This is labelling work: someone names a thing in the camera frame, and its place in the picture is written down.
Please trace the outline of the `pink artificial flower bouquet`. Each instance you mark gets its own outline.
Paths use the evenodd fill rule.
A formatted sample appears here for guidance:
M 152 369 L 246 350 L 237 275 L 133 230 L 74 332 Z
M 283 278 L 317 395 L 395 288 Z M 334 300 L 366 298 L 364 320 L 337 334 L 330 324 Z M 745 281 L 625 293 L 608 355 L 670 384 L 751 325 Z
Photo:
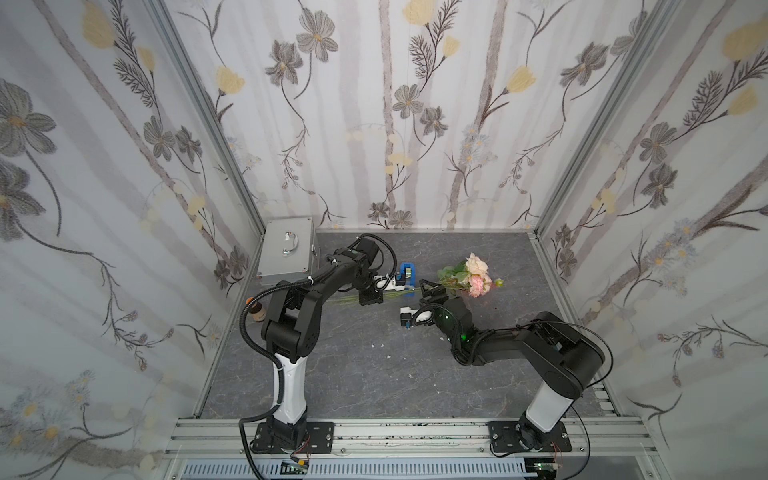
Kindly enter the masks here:
M 491 290 L 504 286 L 502 278 L 493 279 L 488 264 L 471 253 L 456 265 L 448 265 L 437 271 L 437 280 L 446 287 L 449 295 L 479 298 Z M 414 295 L 419 291 L 419 281 L 415 279 Z M 406 297 L 404 291 L 384 291 L 384 300 Z

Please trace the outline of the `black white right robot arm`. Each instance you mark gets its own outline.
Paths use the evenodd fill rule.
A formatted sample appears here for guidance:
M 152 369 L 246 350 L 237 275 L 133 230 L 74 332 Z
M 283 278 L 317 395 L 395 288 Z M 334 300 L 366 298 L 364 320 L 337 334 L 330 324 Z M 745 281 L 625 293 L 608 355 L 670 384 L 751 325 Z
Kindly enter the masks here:
M 561 450 L 569 452 L 562 418 L 603 366 L 606 353 L 582 333 L 579 325 L 543 311 L 511 328 L 478 329 L 465 301 L 447 289 L 422 280 L 420 308 L 412 323 L 434 325 L 450 341 L 454 360 L 462 366 L 484 366 L 524 359 L 542 379 L 534 399 L 515 422 L 488 424 L 497 455 Z

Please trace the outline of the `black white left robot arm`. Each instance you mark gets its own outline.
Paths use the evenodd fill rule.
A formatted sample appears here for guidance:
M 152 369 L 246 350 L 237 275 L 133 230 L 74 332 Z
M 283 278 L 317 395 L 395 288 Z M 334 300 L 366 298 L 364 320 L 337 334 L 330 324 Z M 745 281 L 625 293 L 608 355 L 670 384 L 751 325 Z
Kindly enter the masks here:
M 383 238 L 362 233 L 335 250 L 326 264 L 295 281 L 280 281 L 246 301 L 238 318 L 245 344 L 273 368 L 273 403 L 238 421 L 247 454 L 299 451 L 309 443 L 306 359 L 318 343 L 324 304 L 349 287 L 362 306 L 379 304 L 395 279 L 398 260 Z

